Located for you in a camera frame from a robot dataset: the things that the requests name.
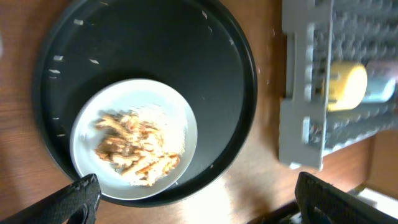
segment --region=dish rack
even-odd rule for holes
[[[398,58],[398,1],[283,0],[282,10],[287,67],[279,160],[292,169],[322,169],[323,156],[398,125],[397,92],[386,103],[334,112],[322,94],[335,61],[366,65]]]

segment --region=yellow container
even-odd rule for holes
[[[356,62],[335,62],[330,69],[328,111],[357,107],[366,92],[365,67]]]

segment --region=round black tray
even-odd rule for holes
[[[211,0],[86,0],[66,8],[42,47],[33,82],[35,120],[59,168],[79,178],[69,154],[72,124],[100,89],[150,78],[176,89],[198,123],[186,172],[132,207],[179,201],[219,177],[250,130],[257,81],[249,44],[228,10]]]

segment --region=wooden table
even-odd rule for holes
[[[294,199],[301,170],[278,163],[279,103],[284,90],[281,1],[222,0],[240,23],[256,60],[254,125],[231,168],[173,205],[129,208],[102,201],[98,223],[244,223]],[[70,183],[45,151],[32,118],[30,85],[40,43],[67,0],[0,0],[0,220]],[[366,180],[371,139],[327,156],[317,176],[350,190]]]

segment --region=white plate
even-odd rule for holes
[[[95,129],[95,123],[106,113],[128,111],[132,107],[159,105],[185,131],[185,152],[180,164],[154,186],[130,186],[114,171],[109,162],[102,161],[95,149],[105,132]],[[173,88],[152,80],[133,79],[112,84],[93,96],[81,109],[72,129],[70,154],[76,171],[83,177],[95,173],[102,194],[121,200],[150,197],[172,185],[187,169],[197,146],[197,123],[188,102]]]

